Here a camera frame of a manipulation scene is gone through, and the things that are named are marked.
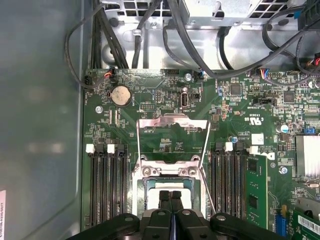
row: chip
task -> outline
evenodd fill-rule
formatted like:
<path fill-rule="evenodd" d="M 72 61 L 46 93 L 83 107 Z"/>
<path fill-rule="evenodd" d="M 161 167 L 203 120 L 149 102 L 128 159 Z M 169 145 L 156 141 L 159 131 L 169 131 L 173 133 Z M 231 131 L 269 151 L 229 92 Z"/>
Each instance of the chip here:
<path fill-rule="evenodd" d="M 248 170 L 249 171 L 252 171 L 252 172 L 257 172 L 257 167 L 258 167 L 258 164 L 257 164 L 257 161 L 256 160 L 253 160 L 253 159 L 249 159 L 248 160 Z"/>
<path fill-rule="evenodd" d="M 283 93 L 283 101 L 285 103 L 294 104 L 295 103 L 295 92 L 294 91 L 285 91 Z"/>
<path fill-rule="evenodd" d="M 231 84 L 230 86 L 231 95 L 241 95 L 241 85 L 240 84 Z"/>
<path fill-rule="evenodd" d="M 251 196 L 249 195 L 249 206 L 253 207 L 255 209 L 258 208 L 258 198 L 256 198 L 255 196 Z"/>
<path fill-rule="evenodd" d="M 211 118 L 212 118 L 212 121 L 219 122 L 220 115 L 219 114 L 212 114 Z"/>

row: integrated circuit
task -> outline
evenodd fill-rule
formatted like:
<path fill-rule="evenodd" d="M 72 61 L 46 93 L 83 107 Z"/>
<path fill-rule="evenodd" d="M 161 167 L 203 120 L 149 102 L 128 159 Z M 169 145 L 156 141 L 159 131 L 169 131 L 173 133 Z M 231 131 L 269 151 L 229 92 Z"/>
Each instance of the integrated circuit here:
<path fill-rule="evenodd" d="M 257 167 L 258 167 L 258 164 L 257 164 L 257 161 L 256 160 L 253 160 L 253 159 L 249 159 L 248 160 L 248 170 L 249 171 L 252 171 L 252 172 L 257 172 Z"/>
<path fill-rule="evenodd" d="M 255 196 L 249 195 L 248 203 L 250 207 L 258 209 L 258 198 L 256 198 Z"/>
<path fill-rule="evenodd" d="M 231 84 L 230 85 L 230 95 L 241 96 L 241 85 L 238 83 Z"/>
<path fill-rule="evenodd" d="M 284 91 L 283 92 L 283 102 L 287 104 L 295 103 L 295 92 L 294 91 Z"/>

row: motherboard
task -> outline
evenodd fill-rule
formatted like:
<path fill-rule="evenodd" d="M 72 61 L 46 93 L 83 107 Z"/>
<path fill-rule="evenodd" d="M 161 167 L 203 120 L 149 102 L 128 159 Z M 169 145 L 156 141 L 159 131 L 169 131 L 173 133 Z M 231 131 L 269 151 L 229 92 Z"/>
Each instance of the motherboard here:
<path fill-rule="evenodd" d="M 87 83 L 107 71 L 89 69 Z M 169 189 L 206 218 L 211 198 L 217 212 L 288 239 L 319 239 L 319 86 L 277 86 L 255 72 L 218 80 L 117 69 L 84 93 L 82 230 L 121 213 L 141 217 Z"/>

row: capacitor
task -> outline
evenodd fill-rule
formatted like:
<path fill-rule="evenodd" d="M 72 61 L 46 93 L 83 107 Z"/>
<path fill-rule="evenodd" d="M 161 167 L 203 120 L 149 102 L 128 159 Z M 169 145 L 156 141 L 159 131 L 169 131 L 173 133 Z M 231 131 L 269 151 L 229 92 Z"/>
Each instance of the capacitor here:
<path fill-rule="evenodd" d="M 232 142 L 233 144 L 236 144 L 238 142 L 238 138 L 236 136 L 230 136 L 228 138 L 229 142 Z"/>
<path fill-rule="evenodd" d="M 279 124 L 276 126 L 276 132 L 280 134 L 287 134 L 289 132 L 289 127 L 286 124 Z"/>

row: green circuit board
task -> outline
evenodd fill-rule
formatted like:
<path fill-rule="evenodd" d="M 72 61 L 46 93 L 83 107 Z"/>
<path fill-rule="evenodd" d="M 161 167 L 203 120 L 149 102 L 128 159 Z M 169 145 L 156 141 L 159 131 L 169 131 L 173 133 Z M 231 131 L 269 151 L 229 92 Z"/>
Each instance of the green circuit board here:
<path fill-rule="evenodd" d="M 106 72 L 89 69 L 87 79 L 94 82 Z M 186 80 L 186 74 L 191 74 L 192 80 Z M 269 72 L 268 77 L 292 83 L 301 76 Z M 119 86 L 130 92 L 130 100 L 123 105 L 117 102 L 121 93 L 114 94 Z M 203 166 L 218 211 L 275 232 L 276 215 L 283 206 L 293 209 L 298 197 L 320 198 L 319 187 L 306 186 L 296 174 L 295 146 L 295 136 L 320 133 L 318 88 L 310 88 L 308 83 L 271 85 L 254 74 L 217 80 L 188 70 L 120 69 L 112 79 L 84 93 L 83 230 L 130 212 L 134 194 L 141 216 L 145 192 L 143 187 L 132 192 L 131 183 L 138 159 L 137 120 L 165 114 L 210 122 Z M 148 160 L 172 164 L 200 155 L 206 131 L 169 124 L 142 128 L 139 138 L 141 154 Z M 232 152 L 225 152 L 227 142 L 233 142 Z M 88 153 L 89 145 L 99 153 Z M 117 155 L 111 156 L 108 148 L 114 146 Z M 207 216 L 210 212 L 208 202 Z"/>

